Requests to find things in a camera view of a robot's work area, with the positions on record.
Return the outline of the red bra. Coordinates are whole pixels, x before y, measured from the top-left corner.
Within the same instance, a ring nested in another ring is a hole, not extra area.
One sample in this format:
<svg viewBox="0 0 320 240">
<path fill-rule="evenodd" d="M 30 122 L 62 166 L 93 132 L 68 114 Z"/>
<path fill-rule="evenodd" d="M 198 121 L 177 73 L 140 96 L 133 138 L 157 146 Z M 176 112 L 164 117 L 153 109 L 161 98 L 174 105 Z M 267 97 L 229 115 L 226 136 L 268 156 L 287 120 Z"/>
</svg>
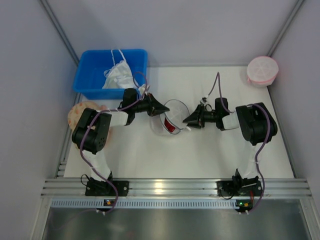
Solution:
<svg viewBox="0 0 320 240">
<path fill-rule="evenodd" d="M 176 130 L 176 127 L 172 125 L 167 118 L 164 118 L 164 126 L 170 133 L 174 133 Z"/>
</svg>

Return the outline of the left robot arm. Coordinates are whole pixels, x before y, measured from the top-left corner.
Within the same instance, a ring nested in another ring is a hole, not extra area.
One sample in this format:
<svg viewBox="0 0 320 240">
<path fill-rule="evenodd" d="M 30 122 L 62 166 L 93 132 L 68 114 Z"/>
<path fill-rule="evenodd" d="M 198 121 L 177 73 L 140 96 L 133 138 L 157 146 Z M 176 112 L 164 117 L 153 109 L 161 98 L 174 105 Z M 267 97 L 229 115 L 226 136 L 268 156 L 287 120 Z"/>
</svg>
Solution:
<svg viewBox="0 0 320 240">
<path fill-rule="evenodd" d="M 89 166 L 91 179 L 112 185 L 112 171 L 104 154 L 104 147 L 111 127 L 130 125 L 137 113 L 146 112 L 155 117 L 170 109 L 160 103 L 151 93 L 138 93 L 134 88 L 124 90 L 119 108 L 95 110 L 86 107 L 72 133 L 72 142 L 76 144 L 84 162 Z"/>
</svg>

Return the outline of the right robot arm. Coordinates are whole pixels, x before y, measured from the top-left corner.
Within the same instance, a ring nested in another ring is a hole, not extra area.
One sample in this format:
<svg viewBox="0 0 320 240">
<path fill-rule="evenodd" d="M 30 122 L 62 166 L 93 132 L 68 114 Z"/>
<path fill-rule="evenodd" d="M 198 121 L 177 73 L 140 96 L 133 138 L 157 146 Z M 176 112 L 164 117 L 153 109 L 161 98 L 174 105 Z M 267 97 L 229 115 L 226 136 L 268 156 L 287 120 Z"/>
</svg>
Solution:
<svg viewBox="0 0 320 240">
<path fill-rule="evenodd" d="M 240 129 L 245 147 L 232 176 L 233 185 L 236 188 L 256 186 L 263 179 L 259 155 L 278 133 L 276 121 L 262 102 L 241 105 L 231 112 L 228 100 L 220 97 L 215 99 L 214 107 L 208 110 L 203 100 L 182 122 L 196 129 L 204 128 L 206 123 L 215 123 L 221 131 Z"/>
</svg>

